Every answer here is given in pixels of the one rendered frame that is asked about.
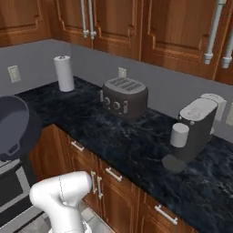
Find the stove with oven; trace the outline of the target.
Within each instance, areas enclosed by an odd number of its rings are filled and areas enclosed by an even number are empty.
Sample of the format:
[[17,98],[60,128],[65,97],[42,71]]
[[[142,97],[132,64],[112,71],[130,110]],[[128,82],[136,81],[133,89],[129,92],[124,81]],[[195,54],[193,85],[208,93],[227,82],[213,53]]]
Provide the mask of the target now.
[[30,188],[36,182],[29,153],[40,138],[41,129],[40,118],[32,113],[21,155],[16,160],[0,162],[0,233],[15,233],[42,213],[29,199]]

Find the dark grey frying pan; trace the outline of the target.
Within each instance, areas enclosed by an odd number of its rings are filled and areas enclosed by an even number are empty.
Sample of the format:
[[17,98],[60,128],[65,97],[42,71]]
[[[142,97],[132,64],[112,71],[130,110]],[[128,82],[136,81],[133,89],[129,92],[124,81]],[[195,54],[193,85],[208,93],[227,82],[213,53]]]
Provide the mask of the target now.
[[14,160],[29,121],[27,104],[17,96],[0,97],[0,160]]

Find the wooden wall cupboard door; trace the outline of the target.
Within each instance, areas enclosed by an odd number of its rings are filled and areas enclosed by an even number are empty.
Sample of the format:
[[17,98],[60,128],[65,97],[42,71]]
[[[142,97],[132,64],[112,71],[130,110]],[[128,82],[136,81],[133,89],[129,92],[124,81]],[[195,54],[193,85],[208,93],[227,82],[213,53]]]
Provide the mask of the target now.
[[93,48],[134,60],[141,57],[144,0],[94,0]]
[[81,6],[81,0],[56,0],[59,35],[70,44],[91,48],[90,36],[84,36],[82,10],[87,17],[87,0],[84,0],[84,6]]
[[206,65],[217,0],[145,0],[142,61],[211,79],[216,60]]
[[46,0],[0,0],[0,47],[50,37]]
[[228,64],[228,67],[223,66],[223,57],[227,54],[231,35],[233,35],[233,14],[230,17],[225,43],[223,45],[221,59],[218,63],[218,69],[215,77],[217,82],[233,86],[233,49],[231,53],[231,62]]

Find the wooden base cupboard door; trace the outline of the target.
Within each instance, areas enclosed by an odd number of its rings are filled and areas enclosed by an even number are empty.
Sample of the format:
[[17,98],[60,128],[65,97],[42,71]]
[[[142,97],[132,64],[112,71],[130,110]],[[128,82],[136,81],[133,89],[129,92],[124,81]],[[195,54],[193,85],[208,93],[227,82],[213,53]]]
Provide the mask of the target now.
[[98,159],[92,152],[72,152],[71,163],[75,171],[85,171],[88,174],[94,173],[92,176],[94,188],[84,198],[84,201],[98,214],[101,215],[101,204],[98,198],[97,176],[99,175]]
[[107,196],[103,192],[102,217],[116,233],[134,233],[137,219],[137,197]]
[[150,216],[140,216],[138,221],[138,233],[164,233],[163,228]]

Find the wooden drawer front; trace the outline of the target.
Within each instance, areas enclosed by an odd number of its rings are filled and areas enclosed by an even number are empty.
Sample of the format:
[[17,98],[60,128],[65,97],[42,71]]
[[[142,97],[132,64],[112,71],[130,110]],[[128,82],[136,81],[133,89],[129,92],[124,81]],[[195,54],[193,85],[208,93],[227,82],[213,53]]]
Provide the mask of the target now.
[[67,137],[69,143],[69,155],[71,160],[71,165],[75,171],[77,170],[85,170],[90,172],[98,171],[98,158],[95,154],[89,151],[87,148],[84,149],[83,152],[80,152],[78,149],[71,145],[71,141],[76,141],[72,137]]
[[[98,159],[98,163],[99,176],[102,177],[101,187],[105,195],[112,197],[120,196],[123,198],[136,198],[138,196],[138,187],[133,182],[108,165],[103,159]],[[107,167],[111,167],[112,171],[117,176],[122,176],[122,181],[118,182],[112,176],[107,174]]]
[[140,192],[138,233],[198,233],[144,191]]

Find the grey coffee machine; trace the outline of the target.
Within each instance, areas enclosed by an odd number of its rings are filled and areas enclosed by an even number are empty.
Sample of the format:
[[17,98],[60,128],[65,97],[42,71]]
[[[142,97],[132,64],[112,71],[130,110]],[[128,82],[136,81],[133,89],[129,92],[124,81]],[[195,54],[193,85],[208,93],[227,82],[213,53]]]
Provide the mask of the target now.
[[171,130],[172,153],[162,158],[166,169],[179,173],[200,154],[214,133],[214,121],[221,120],[226,103],[222,96],[203,94],[179,111]]

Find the white paper towel roll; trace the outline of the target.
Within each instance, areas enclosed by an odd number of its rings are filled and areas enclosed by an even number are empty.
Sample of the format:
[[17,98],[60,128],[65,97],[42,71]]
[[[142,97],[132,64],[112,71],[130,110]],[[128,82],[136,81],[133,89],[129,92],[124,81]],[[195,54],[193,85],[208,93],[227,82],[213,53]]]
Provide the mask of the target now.
[[75,89],[70,56],[54,58],[57,81],[61,92],[70,92]]

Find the dark grey toaster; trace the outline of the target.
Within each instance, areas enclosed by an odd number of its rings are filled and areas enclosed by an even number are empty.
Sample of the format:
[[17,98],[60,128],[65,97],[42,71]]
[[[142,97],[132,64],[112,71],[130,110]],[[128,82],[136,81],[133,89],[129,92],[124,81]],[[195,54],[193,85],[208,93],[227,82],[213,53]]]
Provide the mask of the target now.
[[132,78],[114,77],[107,80],[99,95],[103,107],[119,117],[137,118],[147,110],[148,88]]

